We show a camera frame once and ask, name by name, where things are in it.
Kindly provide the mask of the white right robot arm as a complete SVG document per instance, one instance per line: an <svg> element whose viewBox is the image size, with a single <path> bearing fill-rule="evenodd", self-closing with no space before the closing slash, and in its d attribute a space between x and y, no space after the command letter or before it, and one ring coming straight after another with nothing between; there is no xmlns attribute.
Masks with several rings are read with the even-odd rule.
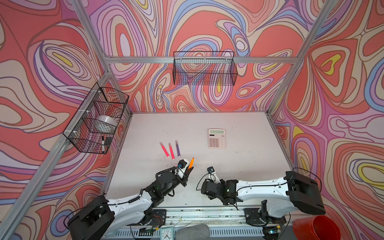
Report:
<svg viewBox="0 0 384 240"><path fill-rule="evenodd" d="M262 214L272 218L296 211L316 216L326 214L318 182L294 171L287 171L278 179L258 182L209 177L200 191L210 200L220 200L224 206L261 200Z"/></svg>

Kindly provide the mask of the pink pen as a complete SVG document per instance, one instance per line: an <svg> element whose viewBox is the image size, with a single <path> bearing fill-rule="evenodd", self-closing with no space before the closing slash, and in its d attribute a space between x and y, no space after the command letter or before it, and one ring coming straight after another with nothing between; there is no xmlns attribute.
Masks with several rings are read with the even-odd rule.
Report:
<svg viewBox="0 0 384 240"><path fill-rule="evenodd" d="M175 155L174 155L174 151L173 151L172 146L169 145L169 148L170 148L170 153L171 153L172 160L175 160Z"/></svg>
<svg viewBox="0 0 384 240"><path fill-rule="evenodd" d="M163 149L163 151L164 151L166 157L168 158L168 157L170 156L169 153L168 153L168 151L166 150L166 148L165 148L163 145L161 145L161 147L162 147L162 149Z"/></svg>

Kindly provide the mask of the purple pen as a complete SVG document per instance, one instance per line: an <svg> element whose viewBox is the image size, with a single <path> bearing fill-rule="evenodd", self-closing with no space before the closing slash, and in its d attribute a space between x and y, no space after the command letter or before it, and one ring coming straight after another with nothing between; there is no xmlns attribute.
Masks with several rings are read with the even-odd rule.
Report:
<svg viewBox="0 0 384 240"><path fill-rule="evenodd" d="M181 157L181 152L178 144L176 144L176 149L177 149L178 157Z"/></svg>

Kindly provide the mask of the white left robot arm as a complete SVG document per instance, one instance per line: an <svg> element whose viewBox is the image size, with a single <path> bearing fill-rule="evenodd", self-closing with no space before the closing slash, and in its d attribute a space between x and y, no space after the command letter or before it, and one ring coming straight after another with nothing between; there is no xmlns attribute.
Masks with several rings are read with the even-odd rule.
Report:
<svg viewBox="0 0 384 240"><path fill-rule="evenodd" d="M156 230L166 220L166 211L157 210L165 196L173 197L178 185L186 186L194 168L186 165L172 167L156 173L155 180L133 196L109 199L100 195L67 222L73 240L100 240L105 234L124 226L147 226Z"/></svg>

